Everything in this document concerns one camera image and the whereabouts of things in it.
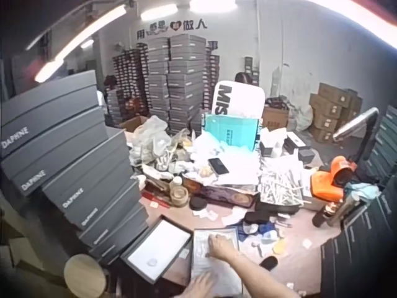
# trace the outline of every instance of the person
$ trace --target person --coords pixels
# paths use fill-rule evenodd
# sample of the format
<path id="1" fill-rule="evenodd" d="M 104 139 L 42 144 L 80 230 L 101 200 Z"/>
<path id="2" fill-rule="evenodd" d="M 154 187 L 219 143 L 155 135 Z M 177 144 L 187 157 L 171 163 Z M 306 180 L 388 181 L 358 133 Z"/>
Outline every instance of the person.
<path id="1" fill-rule="evenodd" d="M 247 73 L 237 73 L 234 77 L 234 81 L 238 83 L 252 85 L 252 78 Z"/>
<path id="2" fill-rule="evenodd" d="M 236 250 L 226 237 L 210 235 L 208 244 L 209 257 L 227 262 L 241 278 L 252 298 L 299 297 L 297 293 L 276 281 L 268 270 L 255 264 Z M 205 273 L 192 280 L 177 298 L 211 297 L 210 293 L 216 282 L 216 278 L 211 273 Z"/>

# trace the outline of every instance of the smartphone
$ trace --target smartphone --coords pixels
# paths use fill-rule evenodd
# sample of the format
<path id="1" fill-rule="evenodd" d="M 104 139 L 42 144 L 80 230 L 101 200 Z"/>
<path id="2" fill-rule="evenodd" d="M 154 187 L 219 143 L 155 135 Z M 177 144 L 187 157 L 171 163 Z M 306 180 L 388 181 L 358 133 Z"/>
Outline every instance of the smartphone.
<path id="1" fill-rule="evenodd" d="M 219 158 L 210 158 L 208 162 L 215 174 L 223 175 L 229 173 L 229 170 L 225 167 L 225 165 Z"/>
<path id="2" fill-rule="evenodd" d="M 272 269 L 274 269 L 278 264 L 279 261 L 277 261 L 275 256 L 268 256 L 262 261 L 261 264 L 259 264 L 259 266 L 265 268 L 266 270 L 272 271 Z"/>

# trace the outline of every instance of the round wooden stool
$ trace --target round wooden stool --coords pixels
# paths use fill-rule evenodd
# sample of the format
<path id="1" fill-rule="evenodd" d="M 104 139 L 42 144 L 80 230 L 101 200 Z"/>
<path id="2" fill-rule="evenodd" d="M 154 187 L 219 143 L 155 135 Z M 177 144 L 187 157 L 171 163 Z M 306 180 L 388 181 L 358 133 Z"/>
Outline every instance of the round wooden stool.
<path id="1" fill-rule="evenodd" d="M 71 257 L 65 264 L 63 276 L 69 290 L 79 298 L 98 298 L 105 291 L 105 274 L 88 255 Z"/>

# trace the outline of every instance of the white sign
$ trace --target white sign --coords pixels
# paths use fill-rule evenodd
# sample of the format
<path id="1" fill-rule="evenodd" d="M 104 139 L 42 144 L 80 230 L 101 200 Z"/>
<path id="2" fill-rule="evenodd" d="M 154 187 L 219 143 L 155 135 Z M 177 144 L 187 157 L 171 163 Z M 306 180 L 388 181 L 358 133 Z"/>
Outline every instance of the white sign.
<path id="1" fill-rule="evenodd" d="M 265 92 L 260 87 L 232 81 L 215 86 L 212 114 L 260 119 L 264 106 Z"/>

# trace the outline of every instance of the person's hand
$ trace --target person's hand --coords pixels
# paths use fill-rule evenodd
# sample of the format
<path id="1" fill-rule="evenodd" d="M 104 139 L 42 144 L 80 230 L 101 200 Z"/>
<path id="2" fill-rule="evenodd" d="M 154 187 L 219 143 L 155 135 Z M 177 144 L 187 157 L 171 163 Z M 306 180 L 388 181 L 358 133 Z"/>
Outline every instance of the person's hand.
<path id="1" fill-rule="evenodd" d="M 238 250 L 233 246 L 233 242 L 221 235 L 210 235 L 208 238 L 210 248 L 209 256 L 221 261 L 229 262 L 238 255 Z"/>
<path id="2" fill-rule="evenodd" d="M 217 281 L 218 278 L 212 273 L 204 273 L 192 280 L 185 291 L 175 298 L 208 298 L 210 297 L 212 287 Z"/>

